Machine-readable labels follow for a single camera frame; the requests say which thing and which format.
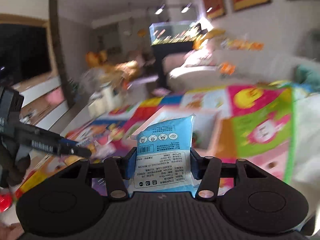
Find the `blue tissue pack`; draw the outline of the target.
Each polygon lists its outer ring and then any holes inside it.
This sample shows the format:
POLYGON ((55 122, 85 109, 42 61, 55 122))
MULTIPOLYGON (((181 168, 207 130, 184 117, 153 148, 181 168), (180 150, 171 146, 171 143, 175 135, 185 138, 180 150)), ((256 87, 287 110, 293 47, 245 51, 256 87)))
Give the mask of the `blue tissue pack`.
POLYGON ((128 192, 190 192, 196 185, 190 169, 190 145, 173 142, 168 146, 154 142, 137 143, 136 168, 128 192))

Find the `pink cardboard box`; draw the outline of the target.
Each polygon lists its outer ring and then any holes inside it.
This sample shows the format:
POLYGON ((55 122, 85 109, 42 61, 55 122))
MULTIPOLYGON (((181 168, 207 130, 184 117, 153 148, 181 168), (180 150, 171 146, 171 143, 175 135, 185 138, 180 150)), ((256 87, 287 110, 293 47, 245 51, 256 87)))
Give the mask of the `pink cardboard box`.
POLYGON ((215 156, 221 132, 222 114, 216 109, 178 108, 164 106, 146 120, 130 136, 138 142, 154 142, 168 146, 183 142, 202 156, 215 156))

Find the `colourful cartoon play mat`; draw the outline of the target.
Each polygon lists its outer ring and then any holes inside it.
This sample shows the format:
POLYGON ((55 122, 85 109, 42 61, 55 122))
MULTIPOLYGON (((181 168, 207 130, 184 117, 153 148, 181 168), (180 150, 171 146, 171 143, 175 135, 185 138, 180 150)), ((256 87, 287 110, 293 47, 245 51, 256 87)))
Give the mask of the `colourful cartoon play mat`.
POLYGON ((92 152, 92 161, 122 157, 138 148, 133 177, 135 191, 196 192, 189 156, 178 144, 191 134, 202 157, 225 163, 247 159, 288 183, 293 168, 293 89, 230 85, 153 98, 115 109, 96 119, 80 118, 80 127, 66 134, 92 152))

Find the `black television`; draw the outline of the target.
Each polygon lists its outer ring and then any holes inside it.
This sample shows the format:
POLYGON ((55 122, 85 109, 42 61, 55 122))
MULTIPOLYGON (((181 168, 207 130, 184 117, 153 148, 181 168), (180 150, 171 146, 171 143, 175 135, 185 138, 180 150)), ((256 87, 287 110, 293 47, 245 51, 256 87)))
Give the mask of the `black television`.
POLYGON ((1 24, 0 43, 2 86, 13 86, 52 71, 46 28, 1 24))

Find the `beige sofa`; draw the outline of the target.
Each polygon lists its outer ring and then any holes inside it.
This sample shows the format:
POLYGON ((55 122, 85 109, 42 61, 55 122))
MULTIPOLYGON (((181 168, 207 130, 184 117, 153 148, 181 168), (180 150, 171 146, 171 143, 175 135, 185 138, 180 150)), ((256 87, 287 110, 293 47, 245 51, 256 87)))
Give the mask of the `beige sofa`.
POLYGON ((272 83, 277 80, 293 80, 295 69, 303 65, 319 72, 319 62, 274 51, 216 50, 218 64, 230 63, 235 72, 223 77, 217 67, 178 67, 167 75, 167 84, 175 92, 204 87, 272 83))

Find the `orange fish plush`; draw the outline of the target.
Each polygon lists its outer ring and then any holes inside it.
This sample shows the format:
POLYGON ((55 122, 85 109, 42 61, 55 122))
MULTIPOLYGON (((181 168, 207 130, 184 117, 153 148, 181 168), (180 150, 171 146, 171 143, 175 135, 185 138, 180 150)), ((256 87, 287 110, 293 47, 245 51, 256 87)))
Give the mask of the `orange fish plush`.
POLYGON ((221 75, 232 75, 234 74, 236 70, 236 66, 229 63, 229 62, 223 62, 219 65, 219 70, 221 75))

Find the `black cabinet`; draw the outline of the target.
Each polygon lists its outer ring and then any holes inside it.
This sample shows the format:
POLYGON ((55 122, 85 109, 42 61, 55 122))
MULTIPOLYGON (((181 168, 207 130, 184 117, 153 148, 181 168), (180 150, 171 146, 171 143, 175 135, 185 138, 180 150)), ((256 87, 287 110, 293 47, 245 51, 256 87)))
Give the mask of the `black cabinet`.
POLYGON ((184 63, 185 55, 193 49, 193 42, 156 44, 152 45, 151 48, 155 57, 158 85, 167 88, 167 75, 184 63))

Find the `yellow orange plush row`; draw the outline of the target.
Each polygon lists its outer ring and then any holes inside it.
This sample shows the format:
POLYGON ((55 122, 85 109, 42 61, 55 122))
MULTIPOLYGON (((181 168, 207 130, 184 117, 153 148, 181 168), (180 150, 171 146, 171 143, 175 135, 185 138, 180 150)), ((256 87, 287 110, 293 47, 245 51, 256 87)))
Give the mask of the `yellow orange plush row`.
POLYGON ((252 42, 248 40, 239 39, 225 39, 221 42, 220 46, 223 49, 229 50, 247 50, 247 51, 262 51, 264 49, 264 44, 260 42, 252 42))

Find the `glass fish tank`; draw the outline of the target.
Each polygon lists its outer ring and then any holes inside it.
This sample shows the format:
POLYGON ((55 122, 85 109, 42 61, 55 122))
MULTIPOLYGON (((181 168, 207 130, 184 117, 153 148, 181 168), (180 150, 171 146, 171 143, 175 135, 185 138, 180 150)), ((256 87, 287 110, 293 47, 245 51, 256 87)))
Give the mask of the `glass fish tank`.
POLYGON ((151 45, 194 42, 198 37, 206 34, 200 22, 161 22, 149 26, 151 45))

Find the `teal cushion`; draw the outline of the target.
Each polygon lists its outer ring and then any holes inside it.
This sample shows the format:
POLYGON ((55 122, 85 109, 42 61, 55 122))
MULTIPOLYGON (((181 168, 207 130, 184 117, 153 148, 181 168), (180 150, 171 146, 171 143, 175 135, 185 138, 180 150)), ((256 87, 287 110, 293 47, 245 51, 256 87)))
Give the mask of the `teal cushion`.
POLYGON ((300 64, 295 68, 293 79, 295 83, 307 86, 314 92, 319 92, 319 70, 300 64))

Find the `white wall shelf unit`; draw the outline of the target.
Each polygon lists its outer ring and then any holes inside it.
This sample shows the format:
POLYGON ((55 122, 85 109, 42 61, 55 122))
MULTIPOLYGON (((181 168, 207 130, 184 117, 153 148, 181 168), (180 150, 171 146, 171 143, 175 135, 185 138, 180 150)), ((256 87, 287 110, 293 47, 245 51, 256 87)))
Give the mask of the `white wall shelf unit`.
POLYGON ((51 127, 69 110, 59 76, 48 73, 12 86, 22 96, 20 119, 43 129, 51 127))

